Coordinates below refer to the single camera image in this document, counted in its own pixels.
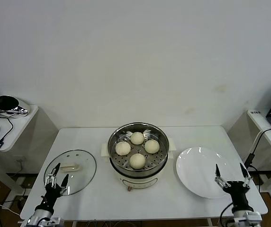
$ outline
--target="white plate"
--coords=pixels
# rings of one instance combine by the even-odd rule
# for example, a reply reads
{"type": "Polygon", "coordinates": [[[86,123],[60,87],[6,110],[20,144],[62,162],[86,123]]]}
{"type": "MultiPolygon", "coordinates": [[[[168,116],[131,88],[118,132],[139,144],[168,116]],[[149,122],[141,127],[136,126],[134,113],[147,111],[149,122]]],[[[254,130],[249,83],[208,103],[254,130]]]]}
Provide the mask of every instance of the white plate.
{"type": "Polygon", "coordinates": [[[215,182],[216,164],[225,180],[235,179],[228,161],[208,148],[186,149],[178,156],[176,168],[180,180],[190,191],[201,197],[216,199],[227,195],[215,182]]]}

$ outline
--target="glass lid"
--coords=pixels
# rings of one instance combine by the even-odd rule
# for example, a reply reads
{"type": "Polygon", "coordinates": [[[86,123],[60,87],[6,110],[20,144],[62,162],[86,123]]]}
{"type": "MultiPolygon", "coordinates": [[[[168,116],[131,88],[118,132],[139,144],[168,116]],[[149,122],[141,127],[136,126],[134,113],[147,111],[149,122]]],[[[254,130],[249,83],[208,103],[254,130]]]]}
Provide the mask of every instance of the glass lid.
{"type": "Polygon", "coordinates": [[[57,164],[61,163],[56,175],[56,182],[61,185],[64,177],[69,174],[67,190],[63,195],[72,195],[85,188],[93,179],[97,164],[96,160],[85,150],[69,150],[56,157],[47,167],[45,179],[57,164]]]}

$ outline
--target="metal rim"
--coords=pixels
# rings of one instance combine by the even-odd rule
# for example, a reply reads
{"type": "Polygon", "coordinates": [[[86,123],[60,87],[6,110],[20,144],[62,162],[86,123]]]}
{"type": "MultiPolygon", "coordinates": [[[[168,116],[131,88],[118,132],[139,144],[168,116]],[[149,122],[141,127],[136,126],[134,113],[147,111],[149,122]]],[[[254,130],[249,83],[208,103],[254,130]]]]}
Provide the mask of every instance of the metal rim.
{"type": "Polygon", "coordinates": [[[112,162],[112,166],[119,173],[124,173],[126,176],[138,178],[146,178],[148,175],[153,175],[154,172],[157,172],[163,168],[167,162],[169,150],[169,141],[166,134],[159,129],[158,127],[143,123],[143,122],[134,122],[123,125],[116,129],[110,136],[108,140],[108,153],[112,162]],[[130,141],[130,136],[133,132],[140,131],[144,134],[145,141],[140,145],[132,144],[130,141]],[[145,143],[154,139],[159,142],[160,150],[155,154],[149,154],[145,151],[145,143]],[[115,152],[115,146],[117,143],[125,141],[128,142],[131,146],[131,152],[126,156],[119,156],[115,152]],[[140,170],[135,170],[129,165],[129,159],[132,155],[140,153],[145,156],[146,164],[144,168],[140,170]]]}

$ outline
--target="perforated steamer tray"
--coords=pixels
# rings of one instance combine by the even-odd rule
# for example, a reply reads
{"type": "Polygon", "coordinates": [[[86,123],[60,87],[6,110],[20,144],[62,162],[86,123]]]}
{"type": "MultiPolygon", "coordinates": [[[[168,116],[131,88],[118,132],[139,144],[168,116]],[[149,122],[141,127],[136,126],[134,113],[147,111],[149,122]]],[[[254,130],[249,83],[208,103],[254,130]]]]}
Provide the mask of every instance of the perforated steamer tray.
{"type": "Polygon", "coordinates": [[[145,166],[143,167],[142,170],[149,170],[149,169],[152,169],[152,168],[158,166],[159,164],[162,164],[166,160],[166,157],[168,155],[168,151],[166,150],[164,144],[158,140],[157,135],[151,134],[151,132],[149,130],[145,130],[143,132],[143,134],[144,134],[145,140],[144,140],[143,144],[140,144],[140,145],[135,145],[130,141],[130,137],[132,135],[132,132],[127,131],[126,134],[123,134],[114,143],[114,145],[111,149],[110,154],[111,154],[111,158],[112,158],[113,163],[120,166],[120,167],[123,167],[125,169],[134,171],[134,169],[129,164],[129,159],[134,154],[142,154],[142,155],[144,155],[144,157],[146,159],[145,166]],[[156,140],[159,142],[160,149],[157,153],[149,154],[145,151],[144,146],[148,140],[156,140]],[[116,153],[116,145],[121,141],[125,141],[130,144],[131,151],[128,155],[120,156],[116,153]]]}
{"type": "Polygon", "coordinates": [[[124,125],[113,132],[108,140],[108,154],[112,166],[121,174],[133,178],[145,178],[159,172],[166,164],[168,159],[169,142],[165,133],[154,125],[135,122],[124,125]],[[140,145],[132,144],[130,137],[133,132],[141,132],[144,135],[144,142],[140,145]],[[160,144],[160,149],[155,154],[149,154],[145,151],[145,143],[154,139],[160,144]],[[119,156],[116,153],[116,145],[126,141],[131,146],[131,152],[125,156],[119,156]],[[129,164],[132,155],[139,153],[146,159],[145,166],[142,169],[135,170],[129,164]]]}

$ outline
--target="robotic arm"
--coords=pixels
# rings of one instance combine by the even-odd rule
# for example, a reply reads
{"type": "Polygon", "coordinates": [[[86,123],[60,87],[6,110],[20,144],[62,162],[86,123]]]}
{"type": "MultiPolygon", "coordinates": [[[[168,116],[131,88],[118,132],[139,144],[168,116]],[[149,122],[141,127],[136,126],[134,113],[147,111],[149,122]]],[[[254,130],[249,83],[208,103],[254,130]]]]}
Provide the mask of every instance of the robotic arm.
{"type": "MultiPolygon", "coordinates": [[[[230,194],[233,202],[232,213],[234,215],[235,227],[261,227],[262,221],[259,212],[254,212],[248,205],[246,193],[249,191],[249,182],[251,177],[247,170],[240,164],[244,176],[244,181],[226,181],[221,177],[220,170],[216,165],[216,183],[230,194]]],[[[56,174],[60,168],[60,163],[46,177],[46,194],[42,196],[42,202],[35,208],[34,214],[27,220],[23,227],[64,227],[64,221],[61,218],[51,217],[54,213],[54,204],[66,191],[68,184],[68,174],[63,179],[61,186],[56,183],[56,174]]]]}
{"type": "Polygon", "coordinates": [[[25,227],[64,227],[64,221],[61,218],[52,218],[54,214],[54,204],[66,191],[68,184],[67,174],[59,186],[56,183],[56,174],[60,168],[60,163],[46,177],[45,189],[46,194],[42,197],[42,202],[35,208],[34,214],[28,219],[25,227]]]}
{"type": "Polygon", "coordinates": [[[254,212],[253,208],[248,205],[248,200],[245,195],[250,189],[249,182],[251,177],[241,163],[240,166],[244,181],[225,181],[221,177],[217,165],[215,181],[223,191],[231,196],[233,203],[231,211],[234,214],[235,227],[261,227],[261,215],[259,212],[254,212]]]}

